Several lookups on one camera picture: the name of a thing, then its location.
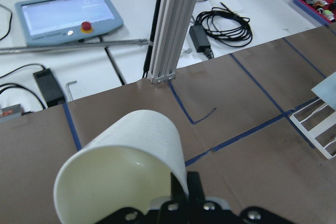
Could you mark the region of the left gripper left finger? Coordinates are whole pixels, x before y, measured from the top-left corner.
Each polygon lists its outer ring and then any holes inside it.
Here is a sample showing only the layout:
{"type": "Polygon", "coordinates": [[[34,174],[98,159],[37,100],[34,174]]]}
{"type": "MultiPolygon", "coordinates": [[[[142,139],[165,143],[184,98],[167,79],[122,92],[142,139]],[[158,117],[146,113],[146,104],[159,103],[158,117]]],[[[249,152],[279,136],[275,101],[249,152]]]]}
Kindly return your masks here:
{"type": "Polygon", "coordinates": [[[145,215],[141,211],[132,207],[124,207],[99,220],[96,224],[144,223],[144,221],[145,215]]]}

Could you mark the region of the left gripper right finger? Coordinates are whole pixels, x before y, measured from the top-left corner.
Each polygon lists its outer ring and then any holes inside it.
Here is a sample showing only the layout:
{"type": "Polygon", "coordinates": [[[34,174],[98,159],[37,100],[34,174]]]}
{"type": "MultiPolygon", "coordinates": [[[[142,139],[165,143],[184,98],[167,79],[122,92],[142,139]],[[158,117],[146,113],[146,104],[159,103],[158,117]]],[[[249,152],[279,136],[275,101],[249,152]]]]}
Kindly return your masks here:
{"type": "Polygon", "coordinates": [[[219,201],[206,199],[198,172],[187,172],[186,193],[171,174],[171,199],[160,207],[157,223],[292,223],[260,207],[247,207],[234,214],[219,201]]]}

